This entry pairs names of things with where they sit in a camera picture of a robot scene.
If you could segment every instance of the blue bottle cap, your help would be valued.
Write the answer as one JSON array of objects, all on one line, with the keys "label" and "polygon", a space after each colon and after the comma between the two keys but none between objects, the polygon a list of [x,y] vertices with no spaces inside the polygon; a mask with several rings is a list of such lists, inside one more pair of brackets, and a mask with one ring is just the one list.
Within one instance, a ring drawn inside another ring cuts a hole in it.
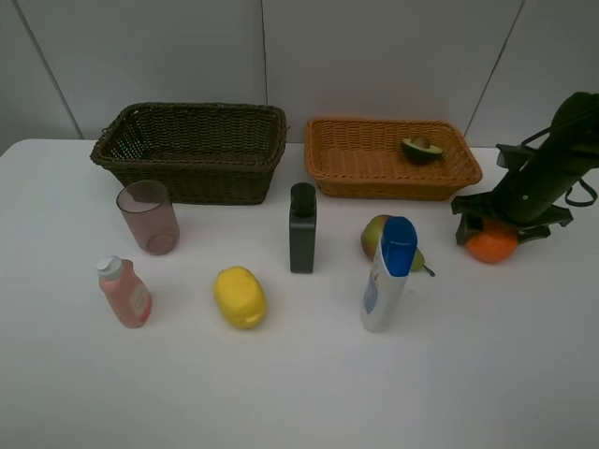
[{"label": "blue bottle cap", "polygon": [[381,255],[389,274],[403,277],[410,273],[418,237],[414,225],[405,217],[391,217],[381,236]]}]

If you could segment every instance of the white bottle cap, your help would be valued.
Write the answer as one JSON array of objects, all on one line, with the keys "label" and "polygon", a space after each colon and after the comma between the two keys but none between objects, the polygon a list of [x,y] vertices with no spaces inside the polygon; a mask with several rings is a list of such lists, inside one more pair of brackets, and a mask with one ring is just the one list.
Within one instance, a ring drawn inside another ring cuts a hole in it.
[{"label": "white bottle cap", "polygon": [[123,261],[116,255],[102,257],[95,268],[97,269],[97,275],[107,281],[119,279],[124,269]]}]

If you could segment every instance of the orange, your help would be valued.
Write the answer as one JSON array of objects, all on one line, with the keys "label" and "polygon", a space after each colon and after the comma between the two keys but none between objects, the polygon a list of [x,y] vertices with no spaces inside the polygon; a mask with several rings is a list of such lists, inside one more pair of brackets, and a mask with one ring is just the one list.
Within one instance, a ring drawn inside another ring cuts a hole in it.
[{"label": "orange", "polygon": [[485,220],[484,229],[466,242],[473,258],[486,264],[507,259],[518,246],[518,232],[508,226]]}]

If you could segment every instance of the dark gray bottle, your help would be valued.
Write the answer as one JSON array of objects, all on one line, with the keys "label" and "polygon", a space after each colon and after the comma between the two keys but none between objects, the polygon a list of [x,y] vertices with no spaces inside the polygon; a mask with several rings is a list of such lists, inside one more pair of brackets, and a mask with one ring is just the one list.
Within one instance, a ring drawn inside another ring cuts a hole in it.
[{"label": "dark gray bottle", "polygon": [[291,187],[289,258],[292,273],[312,273],[316,239],[316,190],[307,182]]}]

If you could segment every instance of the pink bottle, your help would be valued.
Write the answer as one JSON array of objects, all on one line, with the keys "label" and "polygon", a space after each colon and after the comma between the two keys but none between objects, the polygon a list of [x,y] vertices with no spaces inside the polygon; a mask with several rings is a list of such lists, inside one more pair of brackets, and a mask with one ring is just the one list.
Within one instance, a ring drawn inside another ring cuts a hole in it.
[{"label": "pink bottle", "polygon": [[100,290],[104,292],[117,318],[127,327],[140,327],[148,320],[152,298],[133,270],[133,262],[116,255],[97,263]]}]

